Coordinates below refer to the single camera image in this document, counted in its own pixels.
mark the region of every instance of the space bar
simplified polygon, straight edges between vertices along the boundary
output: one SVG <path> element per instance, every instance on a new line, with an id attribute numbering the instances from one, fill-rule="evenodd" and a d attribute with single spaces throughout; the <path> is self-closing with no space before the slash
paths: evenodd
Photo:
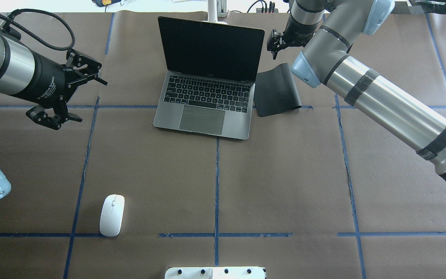
<path id="1" fill-rule="evenodd" d="M 216 109 L 216 104 L 213 104 L 213 103 L 189 101 L 189 105 Z"/>

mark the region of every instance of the robotic arm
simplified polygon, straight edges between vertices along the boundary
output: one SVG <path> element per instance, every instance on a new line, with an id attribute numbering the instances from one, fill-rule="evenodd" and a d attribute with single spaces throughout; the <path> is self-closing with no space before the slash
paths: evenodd
<path id="1" fill-rule="evenodd" d="M 45 43 L 23 26 L 15 23 L 13 18 L 21 12 L 33 11 L 48 14 L 61 21 L 72 35 L 72 44 L 67 48 L 57 48 Z M 26 115 L 35 123 L 60 129 L 68 120 L 81 122 L 82 119 L 68 111 L 67 102 L 78 86 L 95 79 L 106 85 L 106 81 L 99 78 L 101 63 L 92 57 L 72 49 L 73 33 L 69 26 L 55 14 L 37 10 L 16 10 L 9 18 L 0 15 L 4 21 L 0 25 L 0 93 L 19 99 L 37 103 L 27 111 Z M 67 50 L 67 62 L 60 65 L 48 58 L 30 50 L 20 42 L 20 34 L 9 27 L 9 23 L 18 26 L 56 50 Z M 45 109 L 53 108 L 55 115 L 48 117 Z M 11 190 L 11 185 L 0 171 L 0 199 Z"/>
<path id="2" fill-rule="evenodd" d="M 305 46 L 292 72 L 315 88 L 320 83 L 372 118 L 435 165 L 446 181 L 446 118 L 379 73 L 348 55 L 361 33 L 372 35 L 386 20 L 393 0 L 296 0 L 283 33 L 273 30 L 273 57 L 288 46 Z M 331 14 L 316 31 L 324 10 Z"/>

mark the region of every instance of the white computer mouse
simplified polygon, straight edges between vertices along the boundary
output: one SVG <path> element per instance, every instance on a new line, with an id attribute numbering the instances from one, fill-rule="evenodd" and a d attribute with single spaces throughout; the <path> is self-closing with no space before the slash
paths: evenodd
<path id="1" fill-rule="evenodd" d="M 117 236 L 122 227 L 125 198 L 122 195 L 109 195 L 103 203 L 99 231 L 104 236 Z"/>

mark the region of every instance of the laptop keyboard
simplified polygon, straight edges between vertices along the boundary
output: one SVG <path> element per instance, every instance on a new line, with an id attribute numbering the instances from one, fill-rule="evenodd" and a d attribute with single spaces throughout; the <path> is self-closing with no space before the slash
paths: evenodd
<path id="1" fill-rule="evenodd" d="M 164 101 L 247 113 L 250 88 L 239 83 L 170 76 Z"/>

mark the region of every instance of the robotiq logo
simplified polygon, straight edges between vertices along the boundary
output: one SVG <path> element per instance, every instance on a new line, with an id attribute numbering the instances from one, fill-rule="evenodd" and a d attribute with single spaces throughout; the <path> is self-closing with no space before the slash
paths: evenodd
<path id="1" fill-rule="evenodd" d="M 51 95 L 53 95 L 55 91 L 56 91 L 56 83 L 55 83 L 55 77 L 53 76 L 53 78 L 51 79 L 51 83 L 49 84 L 48 90 L 46 90 L 44 94 L 42 94 L 39 98 L 37 98 L 37 100 L 40 100 L 42 98 L 46 99 Z"/>

